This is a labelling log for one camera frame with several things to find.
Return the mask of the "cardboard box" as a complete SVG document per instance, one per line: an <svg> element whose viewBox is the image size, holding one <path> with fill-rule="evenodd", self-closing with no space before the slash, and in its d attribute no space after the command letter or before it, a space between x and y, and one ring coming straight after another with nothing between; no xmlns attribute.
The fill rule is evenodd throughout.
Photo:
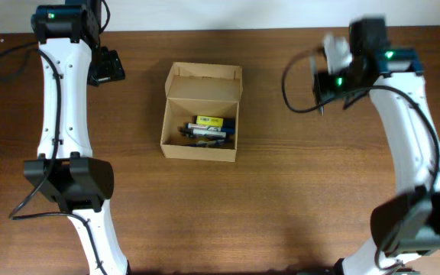
<svg viewBox="0 0 440 275"><path fill-rule="evenodd" d="M167 158L234 162L237 155L238 118L243 92L242 68L206 63L173 63L165 82L167 97L160 146ZM197 115L234 118L232 140L221 147L188 147L206 137L181 134Z"/></svg>

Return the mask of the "black whiteboard marker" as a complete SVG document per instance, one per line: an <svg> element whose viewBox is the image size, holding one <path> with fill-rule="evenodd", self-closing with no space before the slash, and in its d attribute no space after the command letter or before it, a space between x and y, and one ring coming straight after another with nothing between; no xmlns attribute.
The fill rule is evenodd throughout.
<svg viewBox="0 0 440 275"><path fill-rule="evenodd" d="M222 139L228 136L228 134L225 132L209 131L209 130L202 130L195 128L180 128L179 131L181 134L185 134L185 135L213 138L213 139Z"/></svg>

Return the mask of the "yellow highlighter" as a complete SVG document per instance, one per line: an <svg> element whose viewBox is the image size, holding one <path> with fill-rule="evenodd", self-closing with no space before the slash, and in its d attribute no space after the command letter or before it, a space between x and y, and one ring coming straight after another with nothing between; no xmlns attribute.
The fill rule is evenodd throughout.
<svg viewBox="0 0 440 275"><path fill-rule="evenodd" d="M193 121L198 125L207 125L220 128L235 128L236 120L234 118L219 118L212 116L197 115Z"/></svg>

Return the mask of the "blue whiteboard marker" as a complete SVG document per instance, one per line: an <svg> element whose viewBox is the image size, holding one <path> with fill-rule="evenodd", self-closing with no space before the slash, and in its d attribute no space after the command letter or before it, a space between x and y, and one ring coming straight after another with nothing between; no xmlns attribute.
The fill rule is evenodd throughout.
<svg viewBox="0 0 440 275"><path fill-rule="evenodd" d="M206 131L218 131L218 132L225 132L227 134L234 134L235 129L234 128L223 128L223 127L217 127L217 126L210 126L210 125L198 125L193 123L186 123L186 128L191 129L199 129L199 130L206 130Z"/></svg>

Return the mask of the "blue ballpoint pen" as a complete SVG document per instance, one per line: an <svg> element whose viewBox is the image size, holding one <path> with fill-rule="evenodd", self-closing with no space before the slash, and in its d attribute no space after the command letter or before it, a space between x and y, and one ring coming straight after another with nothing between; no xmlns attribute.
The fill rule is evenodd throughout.
<svg viewBox="0 0 440 275"><path fill-rule="evenodd" d="M188 144L188 147L221 147L226 144L230 144L232 140L229 139L219 139L210 141L198 141L194 144Z"/></svg>

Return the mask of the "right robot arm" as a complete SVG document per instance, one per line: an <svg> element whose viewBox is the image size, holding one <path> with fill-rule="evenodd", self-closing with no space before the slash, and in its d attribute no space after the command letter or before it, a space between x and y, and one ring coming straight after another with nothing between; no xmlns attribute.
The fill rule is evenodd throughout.
<svg viewBox="0 0 440 275"><path fill-rule="evenodd" d="M348 37L325 35L325 70L313 73L317 108L368 97L383 123L396 195L370 216L370 238L337 262L336 274L404 274L406 264L440 250L440 141L412 48L393 47L383 18L353 21Z"/></svg>

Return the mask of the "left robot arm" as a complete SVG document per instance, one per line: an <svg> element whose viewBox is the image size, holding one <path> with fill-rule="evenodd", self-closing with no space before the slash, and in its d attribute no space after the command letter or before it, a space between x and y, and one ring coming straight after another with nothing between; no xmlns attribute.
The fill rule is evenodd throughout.
<svg viewBox="0 0 440 275"><path fill-rule="evenodd" d="M31 24L44 69L44 123L37 158L24 162L24 176L57 204L56 216L75 227L91 274L129 274L112 216L112 165L95 159L87 126L88 86L123 80L114 50L100 35L110 13L104 1L40 5Z"/></svg>

